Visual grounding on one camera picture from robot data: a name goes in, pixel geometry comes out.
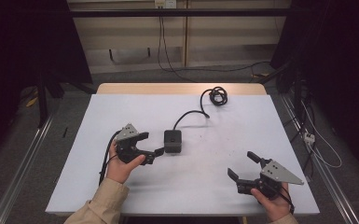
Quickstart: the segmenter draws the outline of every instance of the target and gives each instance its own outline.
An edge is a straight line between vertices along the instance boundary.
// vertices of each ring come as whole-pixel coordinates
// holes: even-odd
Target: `white table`
[[[164,86],[146,84],[143,89],[156,90],[156,85]],[[185,90],[193,90],[197,85],[217,86],[186,84]],[[230,85],[237,89],[245,86],[219,85],[228,87],[228,103],[216,107],[204,97],[203,106],[211,118],[190,114],[177,126],[182,131],[182,152],[155,158],[153,165],[141,166],[131,173],[126,182],[131,190],[122,214],[165,217],[264,214],[253,196],[237,193],[236,184],[227,175],[229,167],[240,178],[259,178],[260,165],[246,157],[248,150],[278,161],[305,182],[304,186],[289,186],[295,214],[318,214],[310,187],[270,97],[263,93],[233,95]],[[135,91],[135,94],[93,95],[46,211],[69,215],[92,198],[98,188],[106,145],[115,131],[131,122],[139,132],[149,132],[149,138],[138,143],[140,149],[151,151],[163,147],[164,131],[170,130],[188,110],[200,109],[200,94],[205,89],[197,94],[191,94],[192,91],[190,94],[150,91],[136,94],[139,91]]]

